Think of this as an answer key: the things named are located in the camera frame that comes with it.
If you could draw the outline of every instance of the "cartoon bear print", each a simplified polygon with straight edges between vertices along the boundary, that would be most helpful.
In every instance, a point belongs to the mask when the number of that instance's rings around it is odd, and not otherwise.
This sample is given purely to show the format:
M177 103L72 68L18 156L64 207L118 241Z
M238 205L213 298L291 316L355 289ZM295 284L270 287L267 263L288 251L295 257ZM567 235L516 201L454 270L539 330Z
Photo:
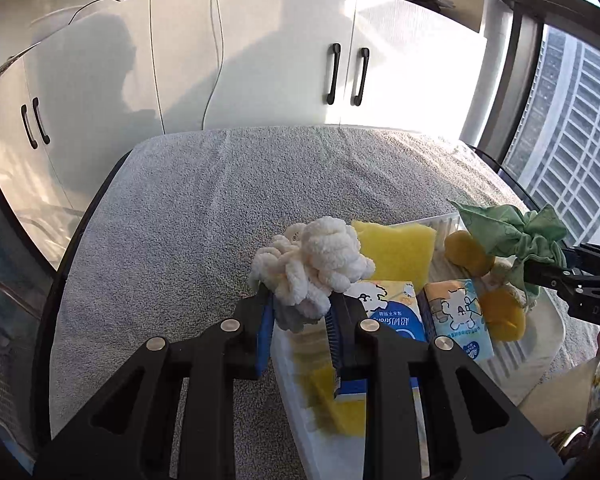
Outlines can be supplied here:
M442 312L451 317L451 330L458 330L464 324L469 329L475 326L471 318L471 303L464 287L450 290L448 300L442 300Z
M386 290L375 283L356 282L349 287L345 294L352 298L358 298L367 314L380 309L384 310L388 305L388 302L382 299L386 298Z

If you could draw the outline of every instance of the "table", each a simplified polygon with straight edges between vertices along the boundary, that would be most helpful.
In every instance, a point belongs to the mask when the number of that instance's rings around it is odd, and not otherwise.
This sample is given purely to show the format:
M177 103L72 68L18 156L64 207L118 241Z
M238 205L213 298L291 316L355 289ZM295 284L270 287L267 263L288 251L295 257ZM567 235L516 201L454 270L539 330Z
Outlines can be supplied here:
M88 221L50 359L53 434L148 338L181 340L250 294L251 259L274 234L324 215L394 224L516 195L461 142L343 126L215 130L138 145ZM552 370L594 352L566 319ZM573 348L573 341L578 346ZM234 387L238 478L304 478L271 366Z

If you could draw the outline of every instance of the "building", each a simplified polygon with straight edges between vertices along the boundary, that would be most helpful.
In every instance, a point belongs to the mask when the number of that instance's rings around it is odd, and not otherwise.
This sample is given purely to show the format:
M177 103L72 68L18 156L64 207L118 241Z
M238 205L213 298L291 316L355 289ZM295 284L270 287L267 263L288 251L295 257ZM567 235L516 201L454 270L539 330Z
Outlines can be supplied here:
M600 244L600 52L545 27L531 93L504 167L552 204L569 245Z

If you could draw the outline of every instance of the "window frame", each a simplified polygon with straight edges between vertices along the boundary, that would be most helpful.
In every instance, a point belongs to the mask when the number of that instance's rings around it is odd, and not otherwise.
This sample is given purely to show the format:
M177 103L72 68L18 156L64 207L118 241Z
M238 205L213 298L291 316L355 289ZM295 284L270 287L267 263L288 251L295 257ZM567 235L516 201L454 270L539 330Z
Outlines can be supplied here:
M501 0L512 28L496 96L477 147L499 164L506 158L534 84L545 25L600 51L600 8L586 0Z

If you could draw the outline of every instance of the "black cabinet handle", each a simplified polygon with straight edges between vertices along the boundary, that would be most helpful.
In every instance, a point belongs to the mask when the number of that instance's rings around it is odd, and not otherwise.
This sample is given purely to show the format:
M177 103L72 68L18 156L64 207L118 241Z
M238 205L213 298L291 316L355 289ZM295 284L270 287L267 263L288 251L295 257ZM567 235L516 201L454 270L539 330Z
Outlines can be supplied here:
M353 98L353 104L360 106L362 103L362 92L365 91L366 69L369 66L369 49L365 46L360 49L362 56L362 77L360 78L360 92Z
M33 104L33 114L36 116L36 123L38 124L38 129L40 130L40 135L42 136L42 140L44 141L44 143L48 144L51 142L51 139L49 139L49 136L42 129L42 122L40 121L40 116L38 115L38 105L40 104L40 101L38 100L37 97L33 98L32 104Z
M338 80L338 66L340 65L340 44L331 45L331 51L335 55L333 60L333 77L331 78L331 91L327 94L327 104L332 105L336 101L336 81Z
M27 123L27 105L22 105L20 108L20 113L22 114L22 123L24 124L24 130L27 133L27 139L29 139L29 144L35 150L38 147L38 143L36 139L31 137L31 132L29 131L29 123Z

